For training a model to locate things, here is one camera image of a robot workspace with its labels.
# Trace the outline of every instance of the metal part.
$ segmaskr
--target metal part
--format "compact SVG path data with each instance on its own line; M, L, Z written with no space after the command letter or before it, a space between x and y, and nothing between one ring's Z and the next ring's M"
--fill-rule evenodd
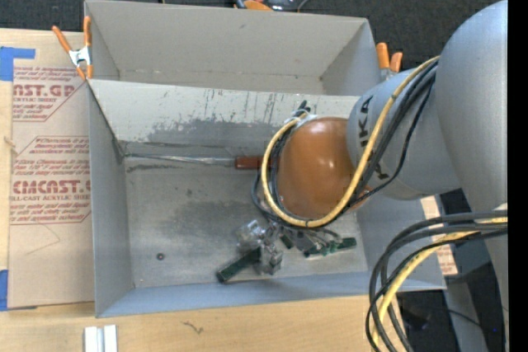
M117 352L117 326L85 327L84 352Z
M283 252L275 245L280 231L281 226L277 223L272 223L264 229L257 220L252 220L239 228L236 231L237 248L242 255L217 271L217 279L220 282L227 282L250 265L260 275L274 275L281 269L283 256Z
M79 64L84 60L88 65L92 64L92 47L85 45L80 50L70 50L68 52L69 57L72 59L73 64L75 66L79 66Z
M236 231L237 248L241 256L230 261L216 272L221 283L232 279L250 265L260 275L274 275L281 269L283 251L276 246L281 239L286 248L295 246L305 257L325 256L329 253L356 246L354 237L341 239L334 232L287 228L278 222L270 222L268 228L262 228L257 220L243 225Z

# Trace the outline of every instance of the green object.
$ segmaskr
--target green object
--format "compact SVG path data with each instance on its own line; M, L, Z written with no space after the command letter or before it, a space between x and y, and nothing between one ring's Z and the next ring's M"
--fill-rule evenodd
M240 271L249 267L250 265L256 264L261 259L261 248L257 247L253 250L246 252L241 257L228 263L224 268L216 272L216 277L220 283L225 283L229 279L233 278Z
M324 247L319 250L317 249L317 247L314 246L313 248L310 248L309 250L307 250L304 253L304 255L306 257L314 256L316 254L321 254L323 256L326 256L328 254L332 254L337 251L342 251L342 250L346 250L349 248L353 248L356 245L357 245L357 241L354 237L344 237L340 243L330 242L329 247Z

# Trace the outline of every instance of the cardboard box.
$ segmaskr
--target cardboard box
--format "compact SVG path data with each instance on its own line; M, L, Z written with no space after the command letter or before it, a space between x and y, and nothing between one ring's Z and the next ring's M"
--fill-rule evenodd
M419 201L375 195L338 219L358 241L350 251L307 260L288 250L276 275L248 268L231 284L215 271L237 254L234 231L262 222L256 172L234 158L262 155L303 100L348 116L380 81L368 21L101 0L85 12L96 314L365 294L392 236L424 218ZM404 289L443 286L429 259Z

